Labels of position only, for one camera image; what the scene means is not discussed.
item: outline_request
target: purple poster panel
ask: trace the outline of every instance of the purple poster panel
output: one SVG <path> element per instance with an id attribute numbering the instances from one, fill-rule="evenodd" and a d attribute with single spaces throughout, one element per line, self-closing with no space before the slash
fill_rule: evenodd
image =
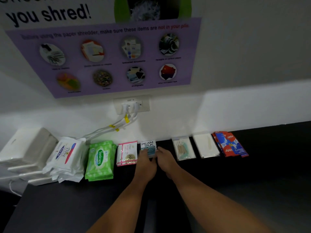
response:
<path id="1" fill-rule="evenodd" d="M 6 31 L 55 98 L 190 84 L 201 18 Z"/>

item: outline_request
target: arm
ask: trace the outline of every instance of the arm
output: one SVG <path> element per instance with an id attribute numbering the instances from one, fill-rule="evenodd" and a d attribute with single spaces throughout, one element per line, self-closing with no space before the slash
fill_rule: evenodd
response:
<path id="1" fill-rule="evenodd" d="M 132 182 L 87 233 L 132 233 L 135 231 L 142 194 L 156 174 L 156 160 L 149 160 L 147 149 L 140 151 Z"/>
<path id="2" fill-rule="evenodd" d="M 176 184 L 190 212 L 206 232 L 271 232 L 242 205 L 182 169 L 168 150 L 158 147 L 156 155 L 160 168 Z"/>

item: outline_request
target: hand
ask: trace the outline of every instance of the hand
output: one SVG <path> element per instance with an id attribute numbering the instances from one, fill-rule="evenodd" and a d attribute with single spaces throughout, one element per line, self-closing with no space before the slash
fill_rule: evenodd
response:
<path id="1" fill-rule="evenodd" d="M 179 165 L 175 161 L 172 153 L 159 146 L 155 151 L 155 155 L 158 157 L 158 164 L 160 168 L 166 172 L 166 175 L 171 179 L 173 172 L 179 168 Z"/>
<path id="2" fill-rule="evenodd" d="M 135 175 L 133 181 L 142 185 L 147 185 L 156 174 L 156 157 L 152 161 L 148 158 L 148 149 L 141 150 L 137 159 Z"/>

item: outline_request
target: stack of white boxes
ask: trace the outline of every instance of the stack of white boxes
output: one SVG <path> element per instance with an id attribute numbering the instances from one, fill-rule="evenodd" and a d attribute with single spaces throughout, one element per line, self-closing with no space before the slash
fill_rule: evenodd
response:
<path id="1" fill-rule="evenodd" d="M 19 129 L 0 152 L 0 165 L 32 185 L 54 182 L 42 169 L 57 142 L 45 128 Z"/>

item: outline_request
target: yellow cable tag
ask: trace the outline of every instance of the yellow cable tag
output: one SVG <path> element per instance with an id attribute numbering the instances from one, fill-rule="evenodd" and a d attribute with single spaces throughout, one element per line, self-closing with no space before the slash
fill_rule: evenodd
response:
<path id="1" fill-rule="evenodd" d="M 114 125 L 109 125 L 110 127 L 112 127 L 112 128 L 115 128 L 116 126 L 114 126 Z M 120 131 L 118 128 L 116 129 L 116 131 L 118 132 L 118 131 Z"/>
<path id="2" fill-rule="evenodd" d="M 125 115 L 124 119 L 125 119 L 125 122 L 126 122 L 126 123 L 129 123 L 129 122 L 130 122 L 129 119 L 128 119 L 128 117 L 127 117 L 127 114 Z"/>

